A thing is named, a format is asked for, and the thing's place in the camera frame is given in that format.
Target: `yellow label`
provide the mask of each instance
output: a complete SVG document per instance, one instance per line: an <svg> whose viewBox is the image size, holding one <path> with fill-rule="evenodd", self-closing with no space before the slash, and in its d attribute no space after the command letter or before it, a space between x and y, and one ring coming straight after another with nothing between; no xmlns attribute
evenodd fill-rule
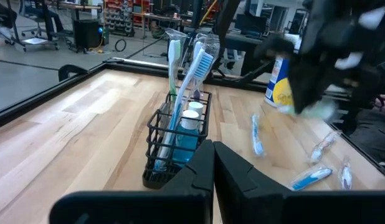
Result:
<svg viewBox="0 0 385 224"><path fill-rule="evenodd" d="M293 105L291 87L287 78L283 78L275 84L273 100L276 105Z"/></svg>

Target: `black wire rack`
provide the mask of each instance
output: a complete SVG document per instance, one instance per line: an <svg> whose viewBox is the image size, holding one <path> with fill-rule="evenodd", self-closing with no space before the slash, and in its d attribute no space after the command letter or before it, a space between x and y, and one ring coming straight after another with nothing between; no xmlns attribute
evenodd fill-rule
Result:
<svg viewBox="0 0 385 224"><path fill-rule="evenodd" d="M166 103L170 103L171 97L175 95L168 93L166 96ZM145 165L145 170L143 172L143 185L147 188L151 189L160 189L167 182L169 182L185 165L185 162L175 161L172 159L174 150L188 151L194 152L199 145L206 139L208 135L208 126L209 126L209 113L211 110L211 98L212 94L208 92L201 92L201 97L191 98L189 101L200 102L204 105L202 116L200 119L192 119L192 118L183 118L183 119L191 119L199 122L199 134L188 134L180 131L172 131L166 128L163 128L161 122L168 121L171 118L171 112L164 113L164 111L156 110L156 112L152 115L150 120L148 121L148 150L146 152L147 163ZM178 147L175 144L176 138L173 138L171 144L163 144L163 136L166 133L173 133L175 135L184 135L184 136L194 136L197 137L197 146L195 149L187 149L183 147ZM167 147L168 157L161 158L159 157L159 150L162 147ZM154 165L156 161L163 161L164 164L162 169L155 169Z"/></svg>

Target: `white cap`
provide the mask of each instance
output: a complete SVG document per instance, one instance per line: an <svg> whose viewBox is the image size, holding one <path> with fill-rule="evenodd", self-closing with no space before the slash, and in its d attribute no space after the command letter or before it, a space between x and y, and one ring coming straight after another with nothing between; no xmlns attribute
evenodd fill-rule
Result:
<svg viewBox="0 0 385 224"><path fill-rule="evenodd" d="M198 119L198 113L192 110L183 111L183 117L181 118L181 126L188 130L194 130L197 128L198 121L185 119L185 118L194 118Z"/></svg>
<svg viewBox="0 0 385 224"><path fill-rule="evenodd" d="M188 104L187 110L193 110L193 111L197 112L199 119L201 119L203 109L204 109L204 105L202 103L190 102Z"/></svg>

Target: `gray floor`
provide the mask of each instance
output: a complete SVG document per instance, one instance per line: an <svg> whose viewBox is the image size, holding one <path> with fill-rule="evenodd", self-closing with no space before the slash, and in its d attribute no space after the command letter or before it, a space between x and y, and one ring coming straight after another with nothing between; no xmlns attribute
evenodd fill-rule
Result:
<svg viewBox="0 0 385 224"><path fill-rule="evenodd" d="M13 10L18 11L18 7L19 6L16 3L12 4ZM72 29L70 12L56 11L56 13L60 16L64 28ZM90 14L85 13L80 16L81 19L91 18ZM20 15L17 17L16 25L21 39L33 37L30 33L27 33L26 37L22 37L21 32L23 30L37 27L37 24L34 21ZM93 55L72 52L67 48L64 41L59 42L59 50L54 50L53 47L49 46L29 46L27 52L23 52L20 46L6 45L4 40L0 39L0 109L58 83L57 71L55 71L55 69L59 69L65 64L78 65L89 69L110 57L127 58L134 54L135 55L130 57L130 59L167 64L166 57L160 57L161 53L166 52L167 41L161 40L147 47L144 51L138 52L144 46L156 41L156 39L153 39L150 32L147 32L146 35L148 37L142 40L142 30L136 29L135 32L136 34L134 37L111 35L110 44L103 47L103 50L106 53ZM122 52L115 51L115 42L118 39L125 39L127 42L126 49ZM11 63L20 63L49 69L14 65ZM225 73L240 75L239 71L241 66L242 60L235 63L234 69L231 71L225 67L222 67L221 69Z"/></svg>

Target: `blue liquid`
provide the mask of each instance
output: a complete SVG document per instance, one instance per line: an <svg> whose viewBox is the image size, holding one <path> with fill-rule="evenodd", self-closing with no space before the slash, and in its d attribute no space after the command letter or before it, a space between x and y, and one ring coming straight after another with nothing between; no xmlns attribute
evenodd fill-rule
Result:
<svg viewBox="0 0 385 224"><path fill-rule="evenodd" d="M177 131L188 133L188 134L198 134L197 129L186 129L181 125L178 126ZM198 138L194 136L186 136L183 134L176 135L176 146L185 147L187 149L196 149L198 143ZM185 151L181 149L174 149L172 159L174 161L180 161L187 163L193 156L194 152ZM178 166L184 167L184 164L176 163Z"/></svg>

